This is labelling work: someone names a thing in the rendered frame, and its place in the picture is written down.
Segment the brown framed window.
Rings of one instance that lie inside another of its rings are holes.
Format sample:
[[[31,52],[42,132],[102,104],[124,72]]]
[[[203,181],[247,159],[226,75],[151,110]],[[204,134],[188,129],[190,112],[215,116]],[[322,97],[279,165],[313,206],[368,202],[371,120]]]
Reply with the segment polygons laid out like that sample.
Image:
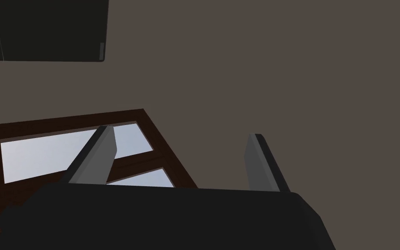
[[[112,185],[196,188],[143,109],[0,124],[0,213],[58,181],[96,128],[112,125]]]

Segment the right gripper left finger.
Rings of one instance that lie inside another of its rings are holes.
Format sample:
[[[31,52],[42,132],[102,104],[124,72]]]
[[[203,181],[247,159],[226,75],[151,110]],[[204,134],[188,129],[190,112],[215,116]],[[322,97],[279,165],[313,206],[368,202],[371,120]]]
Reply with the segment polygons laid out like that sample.
[[[113,126],[98,127],[67,168],[61,182],[105,185],[116,153],[117,146]]]

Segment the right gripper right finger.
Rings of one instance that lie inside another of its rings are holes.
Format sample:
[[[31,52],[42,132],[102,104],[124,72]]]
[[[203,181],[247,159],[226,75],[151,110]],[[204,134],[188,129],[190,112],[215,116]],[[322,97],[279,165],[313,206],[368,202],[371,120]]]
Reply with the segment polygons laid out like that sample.
[[[244,162],[250,190],[290,191],[266,139],[261,134],[249,135]]]

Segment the black wall cabinet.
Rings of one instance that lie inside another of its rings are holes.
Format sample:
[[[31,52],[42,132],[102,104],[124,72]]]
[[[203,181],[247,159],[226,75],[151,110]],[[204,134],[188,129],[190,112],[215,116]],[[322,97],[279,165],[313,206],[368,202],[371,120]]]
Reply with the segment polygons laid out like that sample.
[[[102,62],[109,0],[0,0],[0,61]]]

